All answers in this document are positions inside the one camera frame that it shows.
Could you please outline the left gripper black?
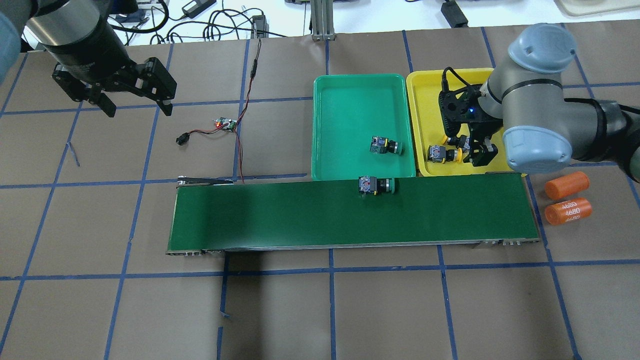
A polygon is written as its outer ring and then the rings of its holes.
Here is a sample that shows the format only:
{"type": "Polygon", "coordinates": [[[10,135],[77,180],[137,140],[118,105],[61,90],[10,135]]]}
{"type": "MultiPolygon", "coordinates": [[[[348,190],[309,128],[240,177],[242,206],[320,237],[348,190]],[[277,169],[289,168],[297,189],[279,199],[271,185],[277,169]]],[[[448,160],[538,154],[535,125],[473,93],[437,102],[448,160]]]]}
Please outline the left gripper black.
{"type": "MultiPolygon", "coordinates": [[[[164,64],[156,57],[137,64],[128,55],[114,30],[93,30],[73,43],[53,45],[51,55],[61,68],[54,70],[53,80],[71,100],[87,100],[87,84],[106,92],[130,92],[157,102],[167,117],[173,114],[171,100],[178,84],[164,64]]],[[[117,106],[103,92],[93,96],[96,105],[109,118],[114,118],[117,106]]]]}

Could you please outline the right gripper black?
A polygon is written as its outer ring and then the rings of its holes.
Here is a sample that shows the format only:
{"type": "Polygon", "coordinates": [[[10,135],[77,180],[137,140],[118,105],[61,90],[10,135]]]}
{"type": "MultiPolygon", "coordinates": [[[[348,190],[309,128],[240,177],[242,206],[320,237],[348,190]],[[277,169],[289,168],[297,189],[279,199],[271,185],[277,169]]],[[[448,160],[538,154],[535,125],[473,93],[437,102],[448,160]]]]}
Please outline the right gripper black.
{"type": "Polygon", "coordinates": [[[480,107],[480,88],[480,85],[467,85],[452,90],[443,85],[438,95],[445,135],[457,136],[462,125],[469,129],[470,150],[465,162],[473,167],[487,166],[498,155],[498,146],[485,139],[491,139],[503,127],[501,119],[487,114],[480,107]]]}

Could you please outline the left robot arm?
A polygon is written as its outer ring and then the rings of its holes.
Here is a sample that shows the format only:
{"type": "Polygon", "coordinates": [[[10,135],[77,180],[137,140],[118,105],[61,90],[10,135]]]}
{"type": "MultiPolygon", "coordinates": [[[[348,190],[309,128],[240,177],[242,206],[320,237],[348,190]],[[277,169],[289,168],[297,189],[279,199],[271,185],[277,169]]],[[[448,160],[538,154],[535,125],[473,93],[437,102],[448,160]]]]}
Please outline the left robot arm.
{"type": "Polygon", "coordinates": [[[77,103],[87,101],[114,117],[109,92],[128,92],[155,102],[165,116],[173,112],[176,80],[157,58],[136,63],[108,22],[112,2],[95,0],[3,0],[1,75],[18,59],[23,30],[55,59],[52,79],[77,103]]]}

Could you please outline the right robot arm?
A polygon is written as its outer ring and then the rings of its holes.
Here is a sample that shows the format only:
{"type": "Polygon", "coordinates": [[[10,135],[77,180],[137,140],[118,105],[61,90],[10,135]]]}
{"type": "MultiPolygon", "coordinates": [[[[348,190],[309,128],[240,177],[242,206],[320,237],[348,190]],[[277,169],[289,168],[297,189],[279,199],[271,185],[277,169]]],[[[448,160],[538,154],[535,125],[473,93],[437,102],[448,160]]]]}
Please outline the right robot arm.
{"type": "Polygon", "coordinates": [[[438,105],[446,136],[462,125],[470,131],[463,159],[487,166],[505,155],[517,173],[555,173],[572,160],[611,161],[639,180],[639,109],[612,100],[566,98],[562,72],[578,44],[565,28],[551,23],[526,27],[509,44],[506,57],[483,84],[462,81],[452,90],[446,67],[438,105]]]}

